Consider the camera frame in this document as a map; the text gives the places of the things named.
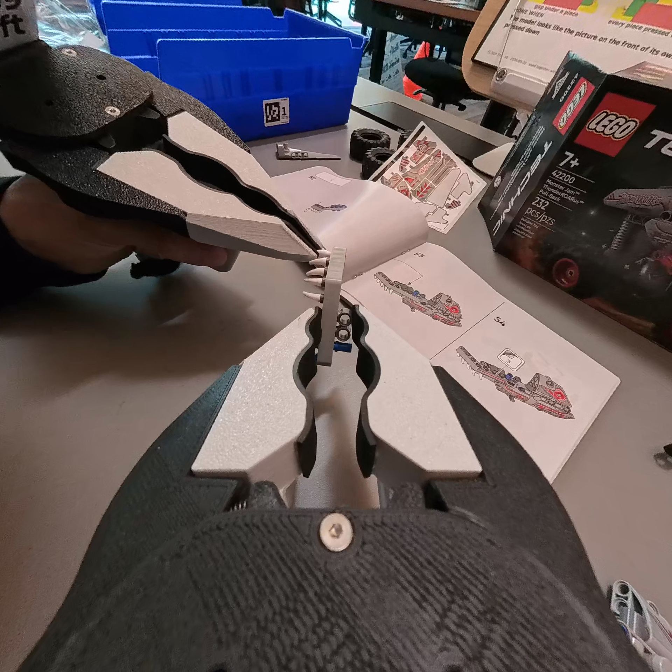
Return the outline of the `background wooden table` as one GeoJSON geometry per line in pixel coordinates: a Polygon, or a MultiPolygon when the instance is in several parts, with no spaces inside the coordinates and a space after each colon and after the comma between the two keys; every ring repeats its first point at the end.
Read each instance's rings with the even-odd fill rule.
{"type": "Polygon", "coordinates": [[[372,29],[369,80],[380,83],[389,34],[445,48],[461,61],[466,39],[486,1],[354,1],[351,19],[372,29]]]}

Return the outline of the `black office chair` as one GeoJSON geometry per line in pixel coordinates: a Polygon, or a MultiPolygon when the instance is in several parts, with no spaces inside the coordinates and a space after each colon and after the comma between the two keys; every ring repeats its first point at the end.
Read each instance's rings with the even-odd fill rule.
{"type": "Polygon", "coordinates": [[[463,112],[465,101],[485,101],[487,98],[472,91],[464,78],[461,67],[448,59],[434,56],[432,44],[423,41],[413,60],[404,66],[402,86],[404,94],[414,99],[432,98],[432,106],[444,110],[452,105],[463,112]]]}

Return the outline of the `small pale grey brick assembly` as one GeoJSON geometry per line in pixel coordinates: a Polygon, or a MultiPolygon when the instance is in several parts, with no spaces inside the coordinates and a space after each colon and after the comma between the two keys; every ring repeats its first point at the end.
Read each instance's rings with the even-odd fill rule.
{"type": "Polygon", "coordinates": [[[612,614],[652,671],[671,671],[671,624],[631,584],[615,581],[609,591],[612,614]]]}

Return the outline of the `person's left forearm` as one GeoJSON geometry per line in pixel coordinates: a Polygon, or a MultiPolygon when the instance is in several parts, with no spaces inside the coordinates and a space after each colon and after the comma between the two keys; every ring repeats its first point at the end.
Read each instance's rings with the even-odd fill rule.
{"type": "Polygon", "coordinates": [[[44,287],[100,279],[117,262],[85,234],[87,218],[29,175],[1,179],[1,305],[44,287]]]}

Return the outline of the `black toy truck box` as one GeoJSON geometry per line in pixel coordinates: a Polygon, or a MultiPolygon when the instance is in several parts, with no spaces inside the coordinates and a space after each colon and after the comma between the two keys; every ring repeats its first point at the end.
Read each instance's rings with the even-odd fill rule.
{"type": "Polygon", "coordinates": [[[493,249],[671,350],[671,69],[568,53],[478,205],[493,249]]]}

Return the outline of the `person's left hand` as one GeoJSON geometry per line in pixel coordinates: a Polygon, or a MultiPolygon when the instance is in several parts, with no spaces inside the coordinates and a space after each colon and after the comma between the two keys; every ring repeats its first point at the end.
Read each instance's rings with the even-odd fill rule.
{"type": "Polygon", "coordinates": [[[90,216],[26,175],[1,198],[1,221],[25,251],[75,273],[101,272],[133,253],[181,264],[223,268],[229,252],[199,243],[156,223],[90,216]]]}

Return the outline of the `grey wedge brick piece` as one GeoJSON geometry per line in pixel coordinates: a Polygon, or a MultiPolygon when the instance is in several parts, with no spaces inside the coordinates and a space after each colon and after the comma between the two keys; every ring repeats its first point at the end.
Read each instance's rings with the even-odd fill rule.
{"type": "Polygon", "coordinates": [[[275,145],[276,159],[279,161],[340,161],[339,155],[317,153],[291,147],[287,142],[278,142],[275,145]]]}

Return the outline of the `printed sticker sheet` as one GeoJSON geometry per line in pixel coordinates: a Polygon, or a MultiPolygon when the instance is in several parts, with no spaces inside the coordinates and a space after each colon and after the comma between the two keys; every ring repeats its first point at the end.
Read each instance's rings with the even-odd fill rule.
{"type": "Polygon", "coordinates": [[[370,177],[409,198],[428,225],[447,233],[487,187],[427,125],[420,122],[370,177]]]}

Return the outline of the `grey toothed brick jaw assembly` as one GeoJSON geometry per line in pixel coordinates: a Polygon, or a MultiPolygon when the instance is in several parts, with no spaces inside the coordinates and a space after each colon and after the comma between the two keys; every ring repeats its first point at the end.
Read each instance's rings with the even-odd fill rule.
{"type": "Polygon", "coordinates": [[[353,349],[352,307],[341,301],[346,259],[344,247],[320,250],[304,278],[315,290],[303,294],[321,308],[321,334],[315,338],[318,366],[331,366],[335,352],[350,354],[353,349]]]}

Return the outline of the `white instruction booklet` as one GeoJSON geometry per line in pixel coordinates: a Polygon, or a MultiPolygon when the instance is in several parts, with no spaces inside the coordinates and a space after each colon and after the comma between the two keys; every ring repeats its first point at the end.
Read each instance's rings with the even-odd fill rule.
{"type": "Polygon", "coordinates": [[[552,483],[619,378],[428,243],[409,198],[323,166],[272,181],[327,249],[347,249],[345,295],[463,385],[552,483]]]}

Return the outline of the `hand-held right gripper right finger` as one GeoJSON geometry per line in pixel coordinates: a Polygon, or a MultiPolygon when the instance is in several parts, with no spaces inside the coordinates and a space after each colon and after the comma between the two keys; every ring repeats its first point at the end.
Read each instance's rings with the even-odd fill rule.
{"type": "Polygon", "coordinates": [[[352,308],[359,406],[356,457],[380,507],[406,484],[483,486],[483,467],[430,361],[367,308],[352,308]]]}

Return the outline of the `blue plastic bin with tag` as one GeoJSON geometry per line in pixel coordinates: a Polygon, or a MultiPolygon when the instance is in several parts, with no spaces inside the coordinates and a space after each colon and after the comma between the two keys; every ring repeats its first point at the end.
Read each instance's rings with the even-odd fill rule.
{"type": "Polygon", "coordinates": [[[346,124],[364,41],[161,39],[156,49],[159,77],[248,141],[346,124]]]}

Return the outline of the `clear plastic wrap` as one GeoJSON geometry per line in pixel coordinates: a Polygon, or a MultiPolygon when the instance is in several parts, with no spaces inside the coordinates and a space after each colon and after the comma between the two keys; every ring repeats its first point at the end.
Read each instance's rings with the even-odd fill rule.
{"type": "Polygon", "coordinates": [[[96,11],[90,1],[35,1],[39,38],[46,44],[87,46],[109,52],[96,11]]]}

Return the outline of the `printed instruction sign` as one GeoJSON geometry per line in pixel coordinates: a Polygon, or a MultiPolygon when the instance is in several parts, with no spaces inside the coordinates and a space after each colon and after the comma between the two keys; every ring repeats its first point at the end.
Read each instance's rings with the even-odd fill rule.
{"type": "Polygon", "coordinates": [[[671,69],[671,2],[487,1],[462,73],[473,92],[531,111],[569,52],[605,72],[671,69]]]}

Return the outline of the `grey desk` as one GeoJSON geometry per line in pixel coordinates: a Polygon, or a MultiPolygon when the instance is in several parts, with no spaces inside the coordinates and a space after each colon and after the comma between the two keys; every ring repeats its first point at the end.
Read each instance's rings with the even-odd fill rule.
{"type": "MultiPolygon", "coordinates": [[[[473,208],[430,240],[620,380],[554,481],[600,584],[671,618],[671,354],[497,255],[473,208]]],[[[1,314],[1,670],[51,622],[100,519],[156,438],[310,302],[297,265],[240,256],[48,290],[1,314]]]]}

